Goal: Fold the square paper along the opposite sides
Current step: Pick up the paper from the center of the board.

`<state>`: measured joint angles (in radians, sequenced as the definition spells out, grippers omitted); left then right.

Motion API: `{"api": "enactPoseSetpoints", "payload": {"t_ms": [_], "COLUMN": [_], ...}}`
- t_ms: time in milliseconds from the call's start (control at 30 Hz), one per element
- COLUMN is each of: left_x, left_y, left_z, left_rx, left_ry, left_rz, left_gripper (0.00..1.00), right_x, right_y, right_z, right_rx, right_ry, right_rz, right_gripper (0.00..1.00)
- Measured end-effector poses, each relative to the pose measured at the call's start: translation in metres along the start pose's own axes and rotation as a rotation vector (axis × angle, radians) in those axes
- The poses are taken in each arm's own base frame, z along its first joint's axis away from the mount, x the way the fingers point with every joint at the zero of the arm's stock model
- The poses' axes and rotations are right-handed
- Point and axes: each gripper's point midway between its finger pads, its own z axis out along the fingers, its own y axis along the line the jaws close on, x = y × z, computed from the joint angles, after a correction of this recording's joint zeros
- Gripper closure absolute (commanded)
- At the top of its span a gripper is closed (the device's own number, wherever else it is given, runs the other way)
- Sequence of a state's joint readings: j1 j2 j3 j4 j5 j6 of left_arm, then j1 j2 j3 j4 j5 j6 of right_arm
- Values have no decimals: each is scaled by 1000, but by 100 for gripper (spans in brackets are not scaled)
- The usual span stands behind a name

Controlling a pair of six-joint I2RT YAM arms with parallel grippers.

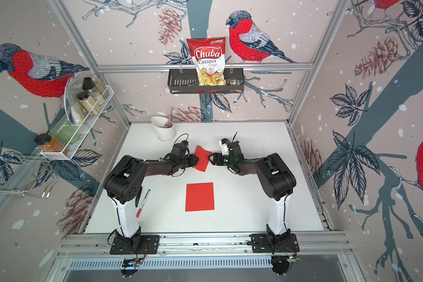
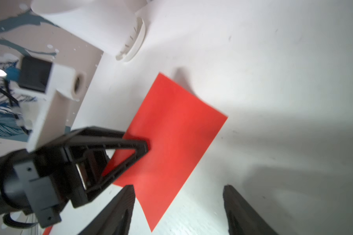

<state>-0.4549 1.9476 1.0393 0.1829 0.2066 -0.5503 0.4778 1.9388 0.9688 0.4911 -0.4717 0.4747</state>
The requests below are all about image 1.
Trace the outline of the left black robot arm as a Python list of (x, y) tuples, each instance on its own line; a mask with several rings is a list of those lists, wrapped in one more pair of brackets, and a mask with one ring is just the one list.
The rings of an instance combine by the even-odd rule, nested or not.
[(170, 153), (158, 160), (138, 159), (125, 155), (106, 177), (103, 184), (116, 209), (118, 226), (111, 253), (120, 251), (138, 254), (148, 248), (137, 218), (137, 201), (147, 176), (173, 176), (178, 170), (193, 168), (199, 158), (190, 153), (188, 142), (173, 145)]

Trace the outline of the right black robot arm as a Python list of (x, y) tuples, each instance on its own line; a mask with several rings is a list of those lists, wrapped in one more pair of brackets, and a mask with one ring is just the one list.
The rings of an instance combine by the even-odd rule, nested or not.
[(242, 154), (238, 141), (222, 139), (220, 147), (220, 153), (208, 156), (209, 162), (215, 166), (225, 166), (239, 176), (256, 175), (264, 193), (272, 201), (266, 233), (269, 248), (272, 251), (296, 251), (296, 247), (289, 246), (295, 239), (288, 223), (288, 208), (297, 184), (291, 170), (277, 153), (247, 159)]

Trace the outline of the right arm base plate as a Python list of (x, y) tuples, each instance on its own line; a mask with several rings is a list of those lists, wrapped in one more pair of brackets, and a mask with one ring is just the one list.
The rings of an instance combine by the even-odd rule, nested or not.
[(254, 253), (298, 253), (300, 251), (295, 234), (286, 233), (280, 238), (269, 237), (267, 233), (250, 235), (250, 245)]

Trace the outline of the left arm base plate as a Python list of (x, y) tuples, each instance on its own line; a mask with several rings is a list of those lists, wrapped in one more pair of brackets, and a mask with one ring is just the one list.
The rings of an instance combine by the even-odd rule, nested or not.
[(111, 243), (111, 255), (155, 255), (160, 236), (141, 236), (129, 239), (117, 234)]

